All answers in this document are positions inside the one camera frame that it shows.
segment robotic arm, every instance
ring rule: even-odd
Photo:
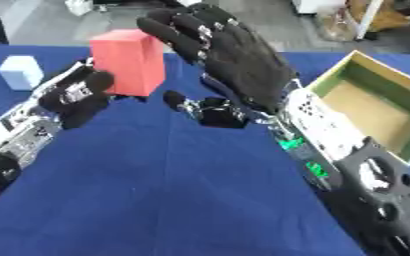
[[[0,116],[0,194],[61,130],[78,128],[108,106],[113,76],[79,61],[47,79]]]
[[[202,83],[222,96],[194,101],[170,91],[171,108],[206,126],[265,125],[367,255],[410,256],[408,168],[302,88],[258,34],[208,4],[155,11],[138,25],[202,67]]]

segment cardboard box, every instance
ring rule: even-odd
[[[409,75],[354,51],[309,89],[410,165]]]
[[[163,44],[141,30],[113,30],[90,40],[95,68],[115,77],[111,94],[149,96],[165,80]]]

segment blue table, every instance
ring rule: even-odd
[[[85,48],[0,46],[53,72]],[[287,53],[304,84],[339,53]],[[410,74],[410,56],[375,55]],[[264,127],[211,129],[162,103],[210,95],[199,71],[166,56],[147,104],[115,102],[64,132],[0,197],[0,256],[359,256]],[[28,93],[0,77],[0,114]]]

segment white cube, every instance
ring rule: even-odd
[[[190,5],[202,2],[202,0],[178,0],[178,1],[185,6],[190,6]]]
[[[43,78],[43,71],[32,56],[8,57],[0,66],[0,74],[17,91],[33,90]]]

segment red foam block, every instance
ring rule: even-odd
[[[163,44],[141,30],[113,30],[90,40],[95,68],[115,76],[107,92],[149,96],[165,80]]]

